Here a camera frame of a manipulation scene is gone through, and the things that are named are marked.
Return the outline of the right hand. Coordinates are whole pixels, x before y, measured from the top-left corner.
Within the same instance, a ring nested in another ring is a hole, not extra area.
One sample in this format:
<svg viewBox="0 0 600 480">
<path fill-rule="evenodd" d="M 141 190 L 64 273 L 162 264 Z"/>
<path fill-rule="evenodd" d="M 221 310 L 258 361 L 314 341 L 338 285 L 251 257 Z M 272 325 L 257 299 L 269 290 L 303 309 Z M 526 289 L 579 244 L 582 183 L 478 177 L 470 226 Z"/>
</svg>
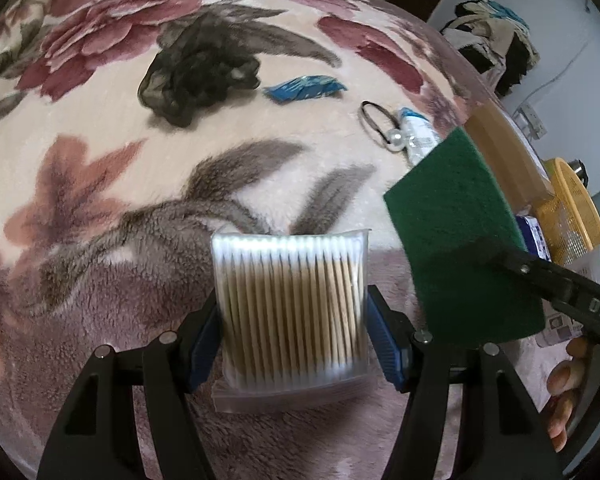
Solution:
<svg viewBox="0 0 600 480">
<path fill-rule="evenodd" d="M 543 410 L 546 430 L 556 452 L 566 445 L 567 425 L 579 403 L 577 390 L 586 372 L 588 340 L 584 337 L 574 338 L 567 344 L 566 352 L 569 359 L 555 366 L 547 378 L 546 388 L 550 400 Z"/>
</svg>

